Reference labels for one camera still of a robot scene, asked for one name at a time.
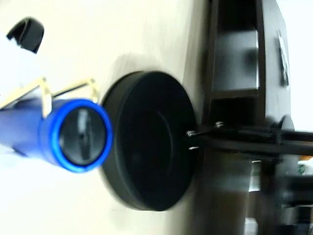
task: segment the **white surface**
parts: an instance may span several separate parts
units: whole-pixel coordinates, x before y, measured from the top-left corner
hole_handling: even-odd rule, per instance
[[[16,89],[31,81],[48,75],[47,65],[39,60],[35,53],[17,45],[15,38],[9,40],[0,31],[0,103],[7,99]],[[23,98],[40,97],[41,92],[35,91]]]
[[[295,128],[313,132],[313,1],[277,0],[287,27],[291,76],[291,116]]]
[[[104,94],[136,70],[169,72],[201,113],[200,31],[205,0],[4,0],[0,31],[25,16],[45,27],[38,56],[53,90],[94,77]],[[72,96],[86,96],[82,89]],[[2,235],[180,235],[190,195],[168,212],[134,211],[95,170],[75,175],[40,160],[0,157]]]
[[[245,220],[245,233],[244,235],[257,235],[258,223],[254,218],[246,218]]]

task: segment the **black rubber base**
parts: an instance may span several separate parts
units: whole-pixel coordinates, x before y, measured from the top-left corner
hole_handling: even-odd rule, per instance
[[[284,116],[280,123],[277,125],[277,127],[280,128],[281,130],[294,131],[294,125],[291,116],[289,115]],[[288,172],[288,174],[291,175],[298,174],[299,156],[282,154],[281,160],[282,160],[281,163],[276,166],[275,175],[277,180],[284,180],[286,172]]]
[[[102,169],[115,193],[140,210],[173,206],[192,180],[197,154],[186,143],[196,119],[184,88],[162,72],[135,72],[113,85],[103,106],[114,144]]]

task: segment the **metal bolt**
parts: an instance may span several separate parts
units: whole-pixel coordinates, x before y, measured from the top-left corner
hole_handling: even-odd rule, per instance
[[[186,135],[187,135],[188,137],[194,136],[195,134],[196,134],[196,131],[187,131],[187,132],[186,132]]]
[[[199,147],[198,146],[195,146],[195,147],[189,147],[189,150],[194,150],[194,149],[198,149]]]
[[[222,121],[217,121],[217,122],[215,123],[215,127],[217,127],[217,128],[220,128],[220,127],[222,127],[222,126],[224,126],[224,122],[222,122]]]

